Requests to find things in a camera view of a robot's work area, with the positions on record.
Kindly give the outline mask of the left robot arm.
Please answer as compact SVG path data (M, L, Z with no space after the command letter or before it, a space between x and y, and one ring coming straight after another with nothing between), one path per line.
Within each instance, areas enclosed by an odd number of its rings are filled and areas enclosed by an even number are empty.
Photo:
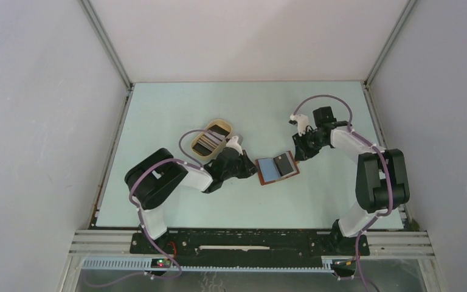
M160 148L125 175L129 200L137 208L140 226L147 234L144 245L156 254L167 248L168 227L162 205L179 186L212 193L228 179L246 179L257 172L247 153L232 147L223 148L203 166L176 159L166 148Z

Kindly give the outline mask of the brown leather card holder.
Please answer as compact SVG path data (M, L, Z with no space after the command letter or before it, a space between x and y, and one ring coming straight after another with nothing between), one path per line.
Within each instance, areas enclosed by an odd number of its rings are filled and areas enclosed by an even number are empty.
M255 165L262 186L283 181L300 173L291 151L283 152L273 158L256 159Z

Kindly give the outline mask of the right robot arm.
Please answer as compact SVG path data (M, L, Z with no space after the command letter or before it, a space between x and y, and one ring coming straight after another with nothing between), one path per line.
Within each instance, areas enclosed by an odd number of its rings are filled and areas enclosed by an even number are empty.
M330 147L343 151L356 166L356 203L334 222L329 238L331 250L345 254L354 245L353 237L410 200L405 158L401 150L377 146L355 132L349 121L337 120L329 106L314 110L313 116L314 126L303 114L289 118L297 128L292 137L296 161L311 159Z

